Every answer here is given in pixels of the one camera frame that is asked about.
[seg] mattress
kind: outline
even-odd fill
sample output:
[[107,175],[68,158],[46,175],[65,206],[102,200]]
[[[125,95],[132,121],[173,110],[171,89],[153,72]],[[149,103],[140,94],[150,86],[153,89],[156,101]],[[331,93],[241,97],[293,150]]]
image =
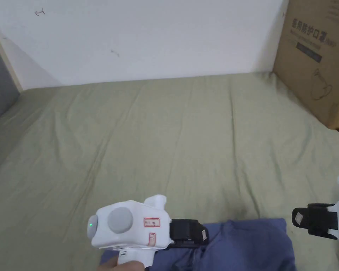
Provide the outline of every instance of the mattress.
[[339,133],[271,73],[28,90],[0,118],[0,270],[95,270],[89,216],[155,194],[172,218],[284,217],[299,270],[339,270],[291,223],[338,175]]

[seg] finger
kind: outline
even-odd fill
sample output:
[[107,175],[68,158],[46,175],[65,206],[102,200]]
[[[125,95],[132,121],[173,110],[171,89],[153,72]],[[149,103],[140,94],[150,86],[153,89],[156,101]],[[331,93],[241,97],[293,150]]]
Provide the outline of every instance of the finger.
[[144,265],[139,261],[129,261],[114,267],[111,271],[144,271]]
[[115,256],[111,258],[109,261],[104,263],[103,265],[99,266],[97,271],[107,271],[110,270],[111,268],[115,267],[118,262],[118,256]]

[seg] blue cloth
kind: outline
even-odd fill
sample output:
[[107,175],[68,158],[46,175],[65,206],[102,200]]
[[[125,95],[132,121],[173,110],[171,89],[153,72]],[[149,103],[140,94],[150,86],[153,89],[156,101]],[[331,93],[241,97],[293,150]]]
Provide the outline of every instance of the blue cloth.
[[[294,271],[295,257],[284,219],[227,221],[205,225],[210,243],[197,249],[155,254],[150,271]],[[105,251],[101,263],[118,252]]]

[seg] wrinkled sheet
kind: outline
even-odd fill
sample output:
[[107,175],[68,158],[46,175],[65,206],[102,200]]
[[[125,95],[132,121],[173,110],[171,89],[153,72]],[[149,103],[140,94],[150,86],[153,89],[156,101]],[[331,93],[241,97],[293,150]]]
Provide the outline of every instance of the wrinkled sheet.
[[[286,222],[278,219],[205,224],[209,244],[196,249],[170,249],[154,255],[149,271],[296,271]],[[104,264],[118,251],[104,251]]]
[[338,175],[339,133],[274,74],[28,90],[0,118],[0,271],[95,270],[89,216],[155,194],[172,218],[283,217],[299,270],[339,270],[339,242],[291,223]]

